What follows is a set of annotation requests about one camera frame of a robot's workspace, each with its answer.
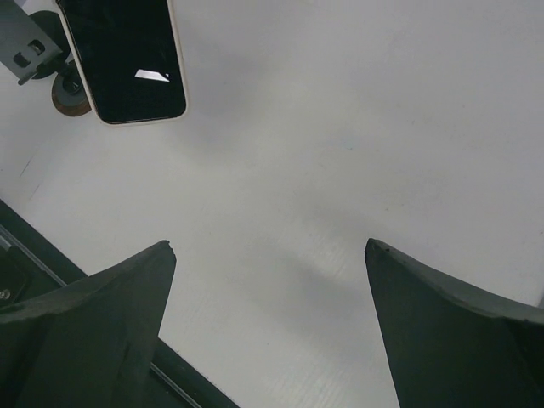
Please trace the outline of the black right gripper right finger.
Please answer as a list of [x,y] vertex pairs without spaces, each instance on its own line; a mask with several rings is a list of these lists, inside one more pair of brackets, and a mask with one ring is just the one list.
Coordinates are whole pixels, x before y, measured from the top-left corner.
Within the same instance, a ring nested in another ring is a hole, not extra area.
[[541,407],[543,310],[370,239],[365,264],[402,407]]

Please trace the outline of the phone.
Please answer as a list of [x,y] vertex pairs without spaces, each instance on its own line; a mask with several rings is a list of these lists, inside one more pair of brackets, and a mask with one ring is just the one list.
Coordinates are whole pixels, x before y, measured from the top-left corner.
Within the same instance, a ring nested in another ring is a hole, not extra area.
[[187,109],[170,1],[59,1],[84,87],[109,125],[157,122]]

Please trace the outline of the round brown-base phone stand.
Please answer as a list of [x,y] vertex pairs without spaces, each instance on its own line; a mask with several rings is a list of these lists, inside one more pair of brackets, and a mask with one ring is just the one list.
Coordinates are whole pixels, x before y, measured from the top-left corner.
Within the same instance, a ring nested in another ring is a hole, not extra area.
[[51,98],[55,109],[69,117],[91,111],[77,64],[61,19],[50,10],[27,14],[20,3],[1,2],[1,62],[24,85],[55,76]]

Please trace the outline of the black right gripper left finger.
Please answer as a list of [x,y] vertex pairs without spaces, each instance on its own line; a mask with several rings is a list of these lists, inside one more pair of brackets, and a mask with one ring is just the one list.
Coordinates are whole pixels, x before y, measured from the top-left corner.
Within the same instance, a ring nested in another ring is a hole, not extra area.
[[140,407],[176,257],[159,241],[2,308],[3,407]]

